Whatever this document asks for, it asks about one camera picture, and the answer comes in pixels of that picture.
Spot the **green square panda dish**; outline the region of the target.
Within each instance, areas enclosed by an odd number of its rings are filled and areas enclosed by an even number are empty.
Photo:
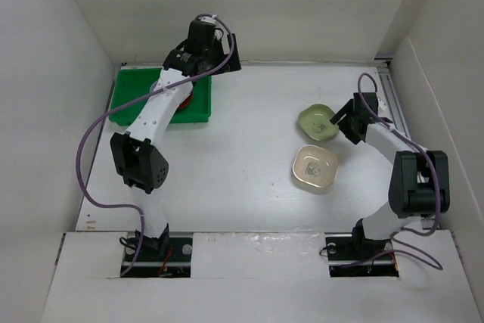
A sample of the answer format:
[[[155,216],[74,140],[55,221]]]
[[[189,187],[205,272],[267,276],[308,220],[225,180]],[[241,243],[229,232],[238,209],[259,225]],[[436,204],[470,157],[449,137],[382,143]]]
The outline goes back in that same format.
[[[315,141],[325,141],[333,138],[338,132],[330,119],[335,112],[325,104],[313,104],[299,113],[297,123],[299,127]]]

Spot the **cream square panda dish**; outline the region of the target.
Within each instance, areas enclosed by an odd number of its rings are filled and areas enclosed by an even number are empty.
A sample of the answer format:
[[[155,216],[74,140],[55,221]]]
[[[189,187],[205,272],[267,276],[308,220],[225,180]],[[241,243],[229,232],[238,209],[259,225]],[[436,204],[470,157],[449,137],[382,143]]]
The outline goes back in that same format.
[[[336,154],[308,144],[297,151],[292,172],[300,182],[315,188],[327,188],[334,183],[338,167]]]

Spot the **red round plate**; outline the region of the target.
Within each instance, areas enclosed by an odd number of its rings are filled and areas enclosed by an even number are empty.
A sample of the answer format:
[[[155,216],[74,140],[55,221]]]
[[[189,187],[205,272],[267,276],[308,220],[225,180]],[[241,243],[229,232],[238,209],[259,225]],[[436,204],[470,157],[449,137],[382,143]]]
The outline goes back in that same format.
[[[181,110],[184,110],[192,101],[193,99],[193,96],[194,96],[194,93],[191,92],[187,97],[186,99],[183,100],[183,102],[180,103],[180,105],[178,106],[177,108],[177,111],[181,111]]]

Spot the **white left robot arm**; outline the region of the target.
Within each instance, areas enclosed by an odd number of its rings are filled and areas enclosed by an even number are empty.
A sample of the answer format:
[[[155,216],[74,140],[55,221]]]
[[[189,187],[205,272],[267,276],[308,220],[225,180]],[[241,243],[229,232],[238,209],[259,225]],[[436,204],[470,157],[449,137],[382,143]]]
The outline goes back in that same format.
[[[186,40],[163,62],[140,114],[124,133],[115,133],[110,139],[116,172],[144,217],[144,230],[137,231],[130,244],[151,259],[162,259],[169,249],[169,224],[161,197],[169,172],[169,163],[161,154],[163,134],[197,80],[239,69],[234,34],[215,15],[196,17]]]

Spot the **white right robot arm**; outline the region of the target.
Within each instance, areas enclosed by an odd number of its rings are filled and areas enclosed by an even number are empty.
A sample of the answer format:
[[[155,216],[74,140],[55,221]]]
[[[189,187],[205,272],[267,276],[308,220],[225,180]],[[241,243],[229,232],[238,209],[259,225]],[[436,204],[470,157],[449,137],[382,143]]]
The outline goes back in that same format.
[[[392,163],[387,202],[358,220],[349,239],[352,258],[363,261],[385,254],[387,242],[402,231],[434,234],[450,207],[447,154],[413,142],[379,118],[377,108],[374,92],[358,92],[330,119],[353,144],[364,142]]]

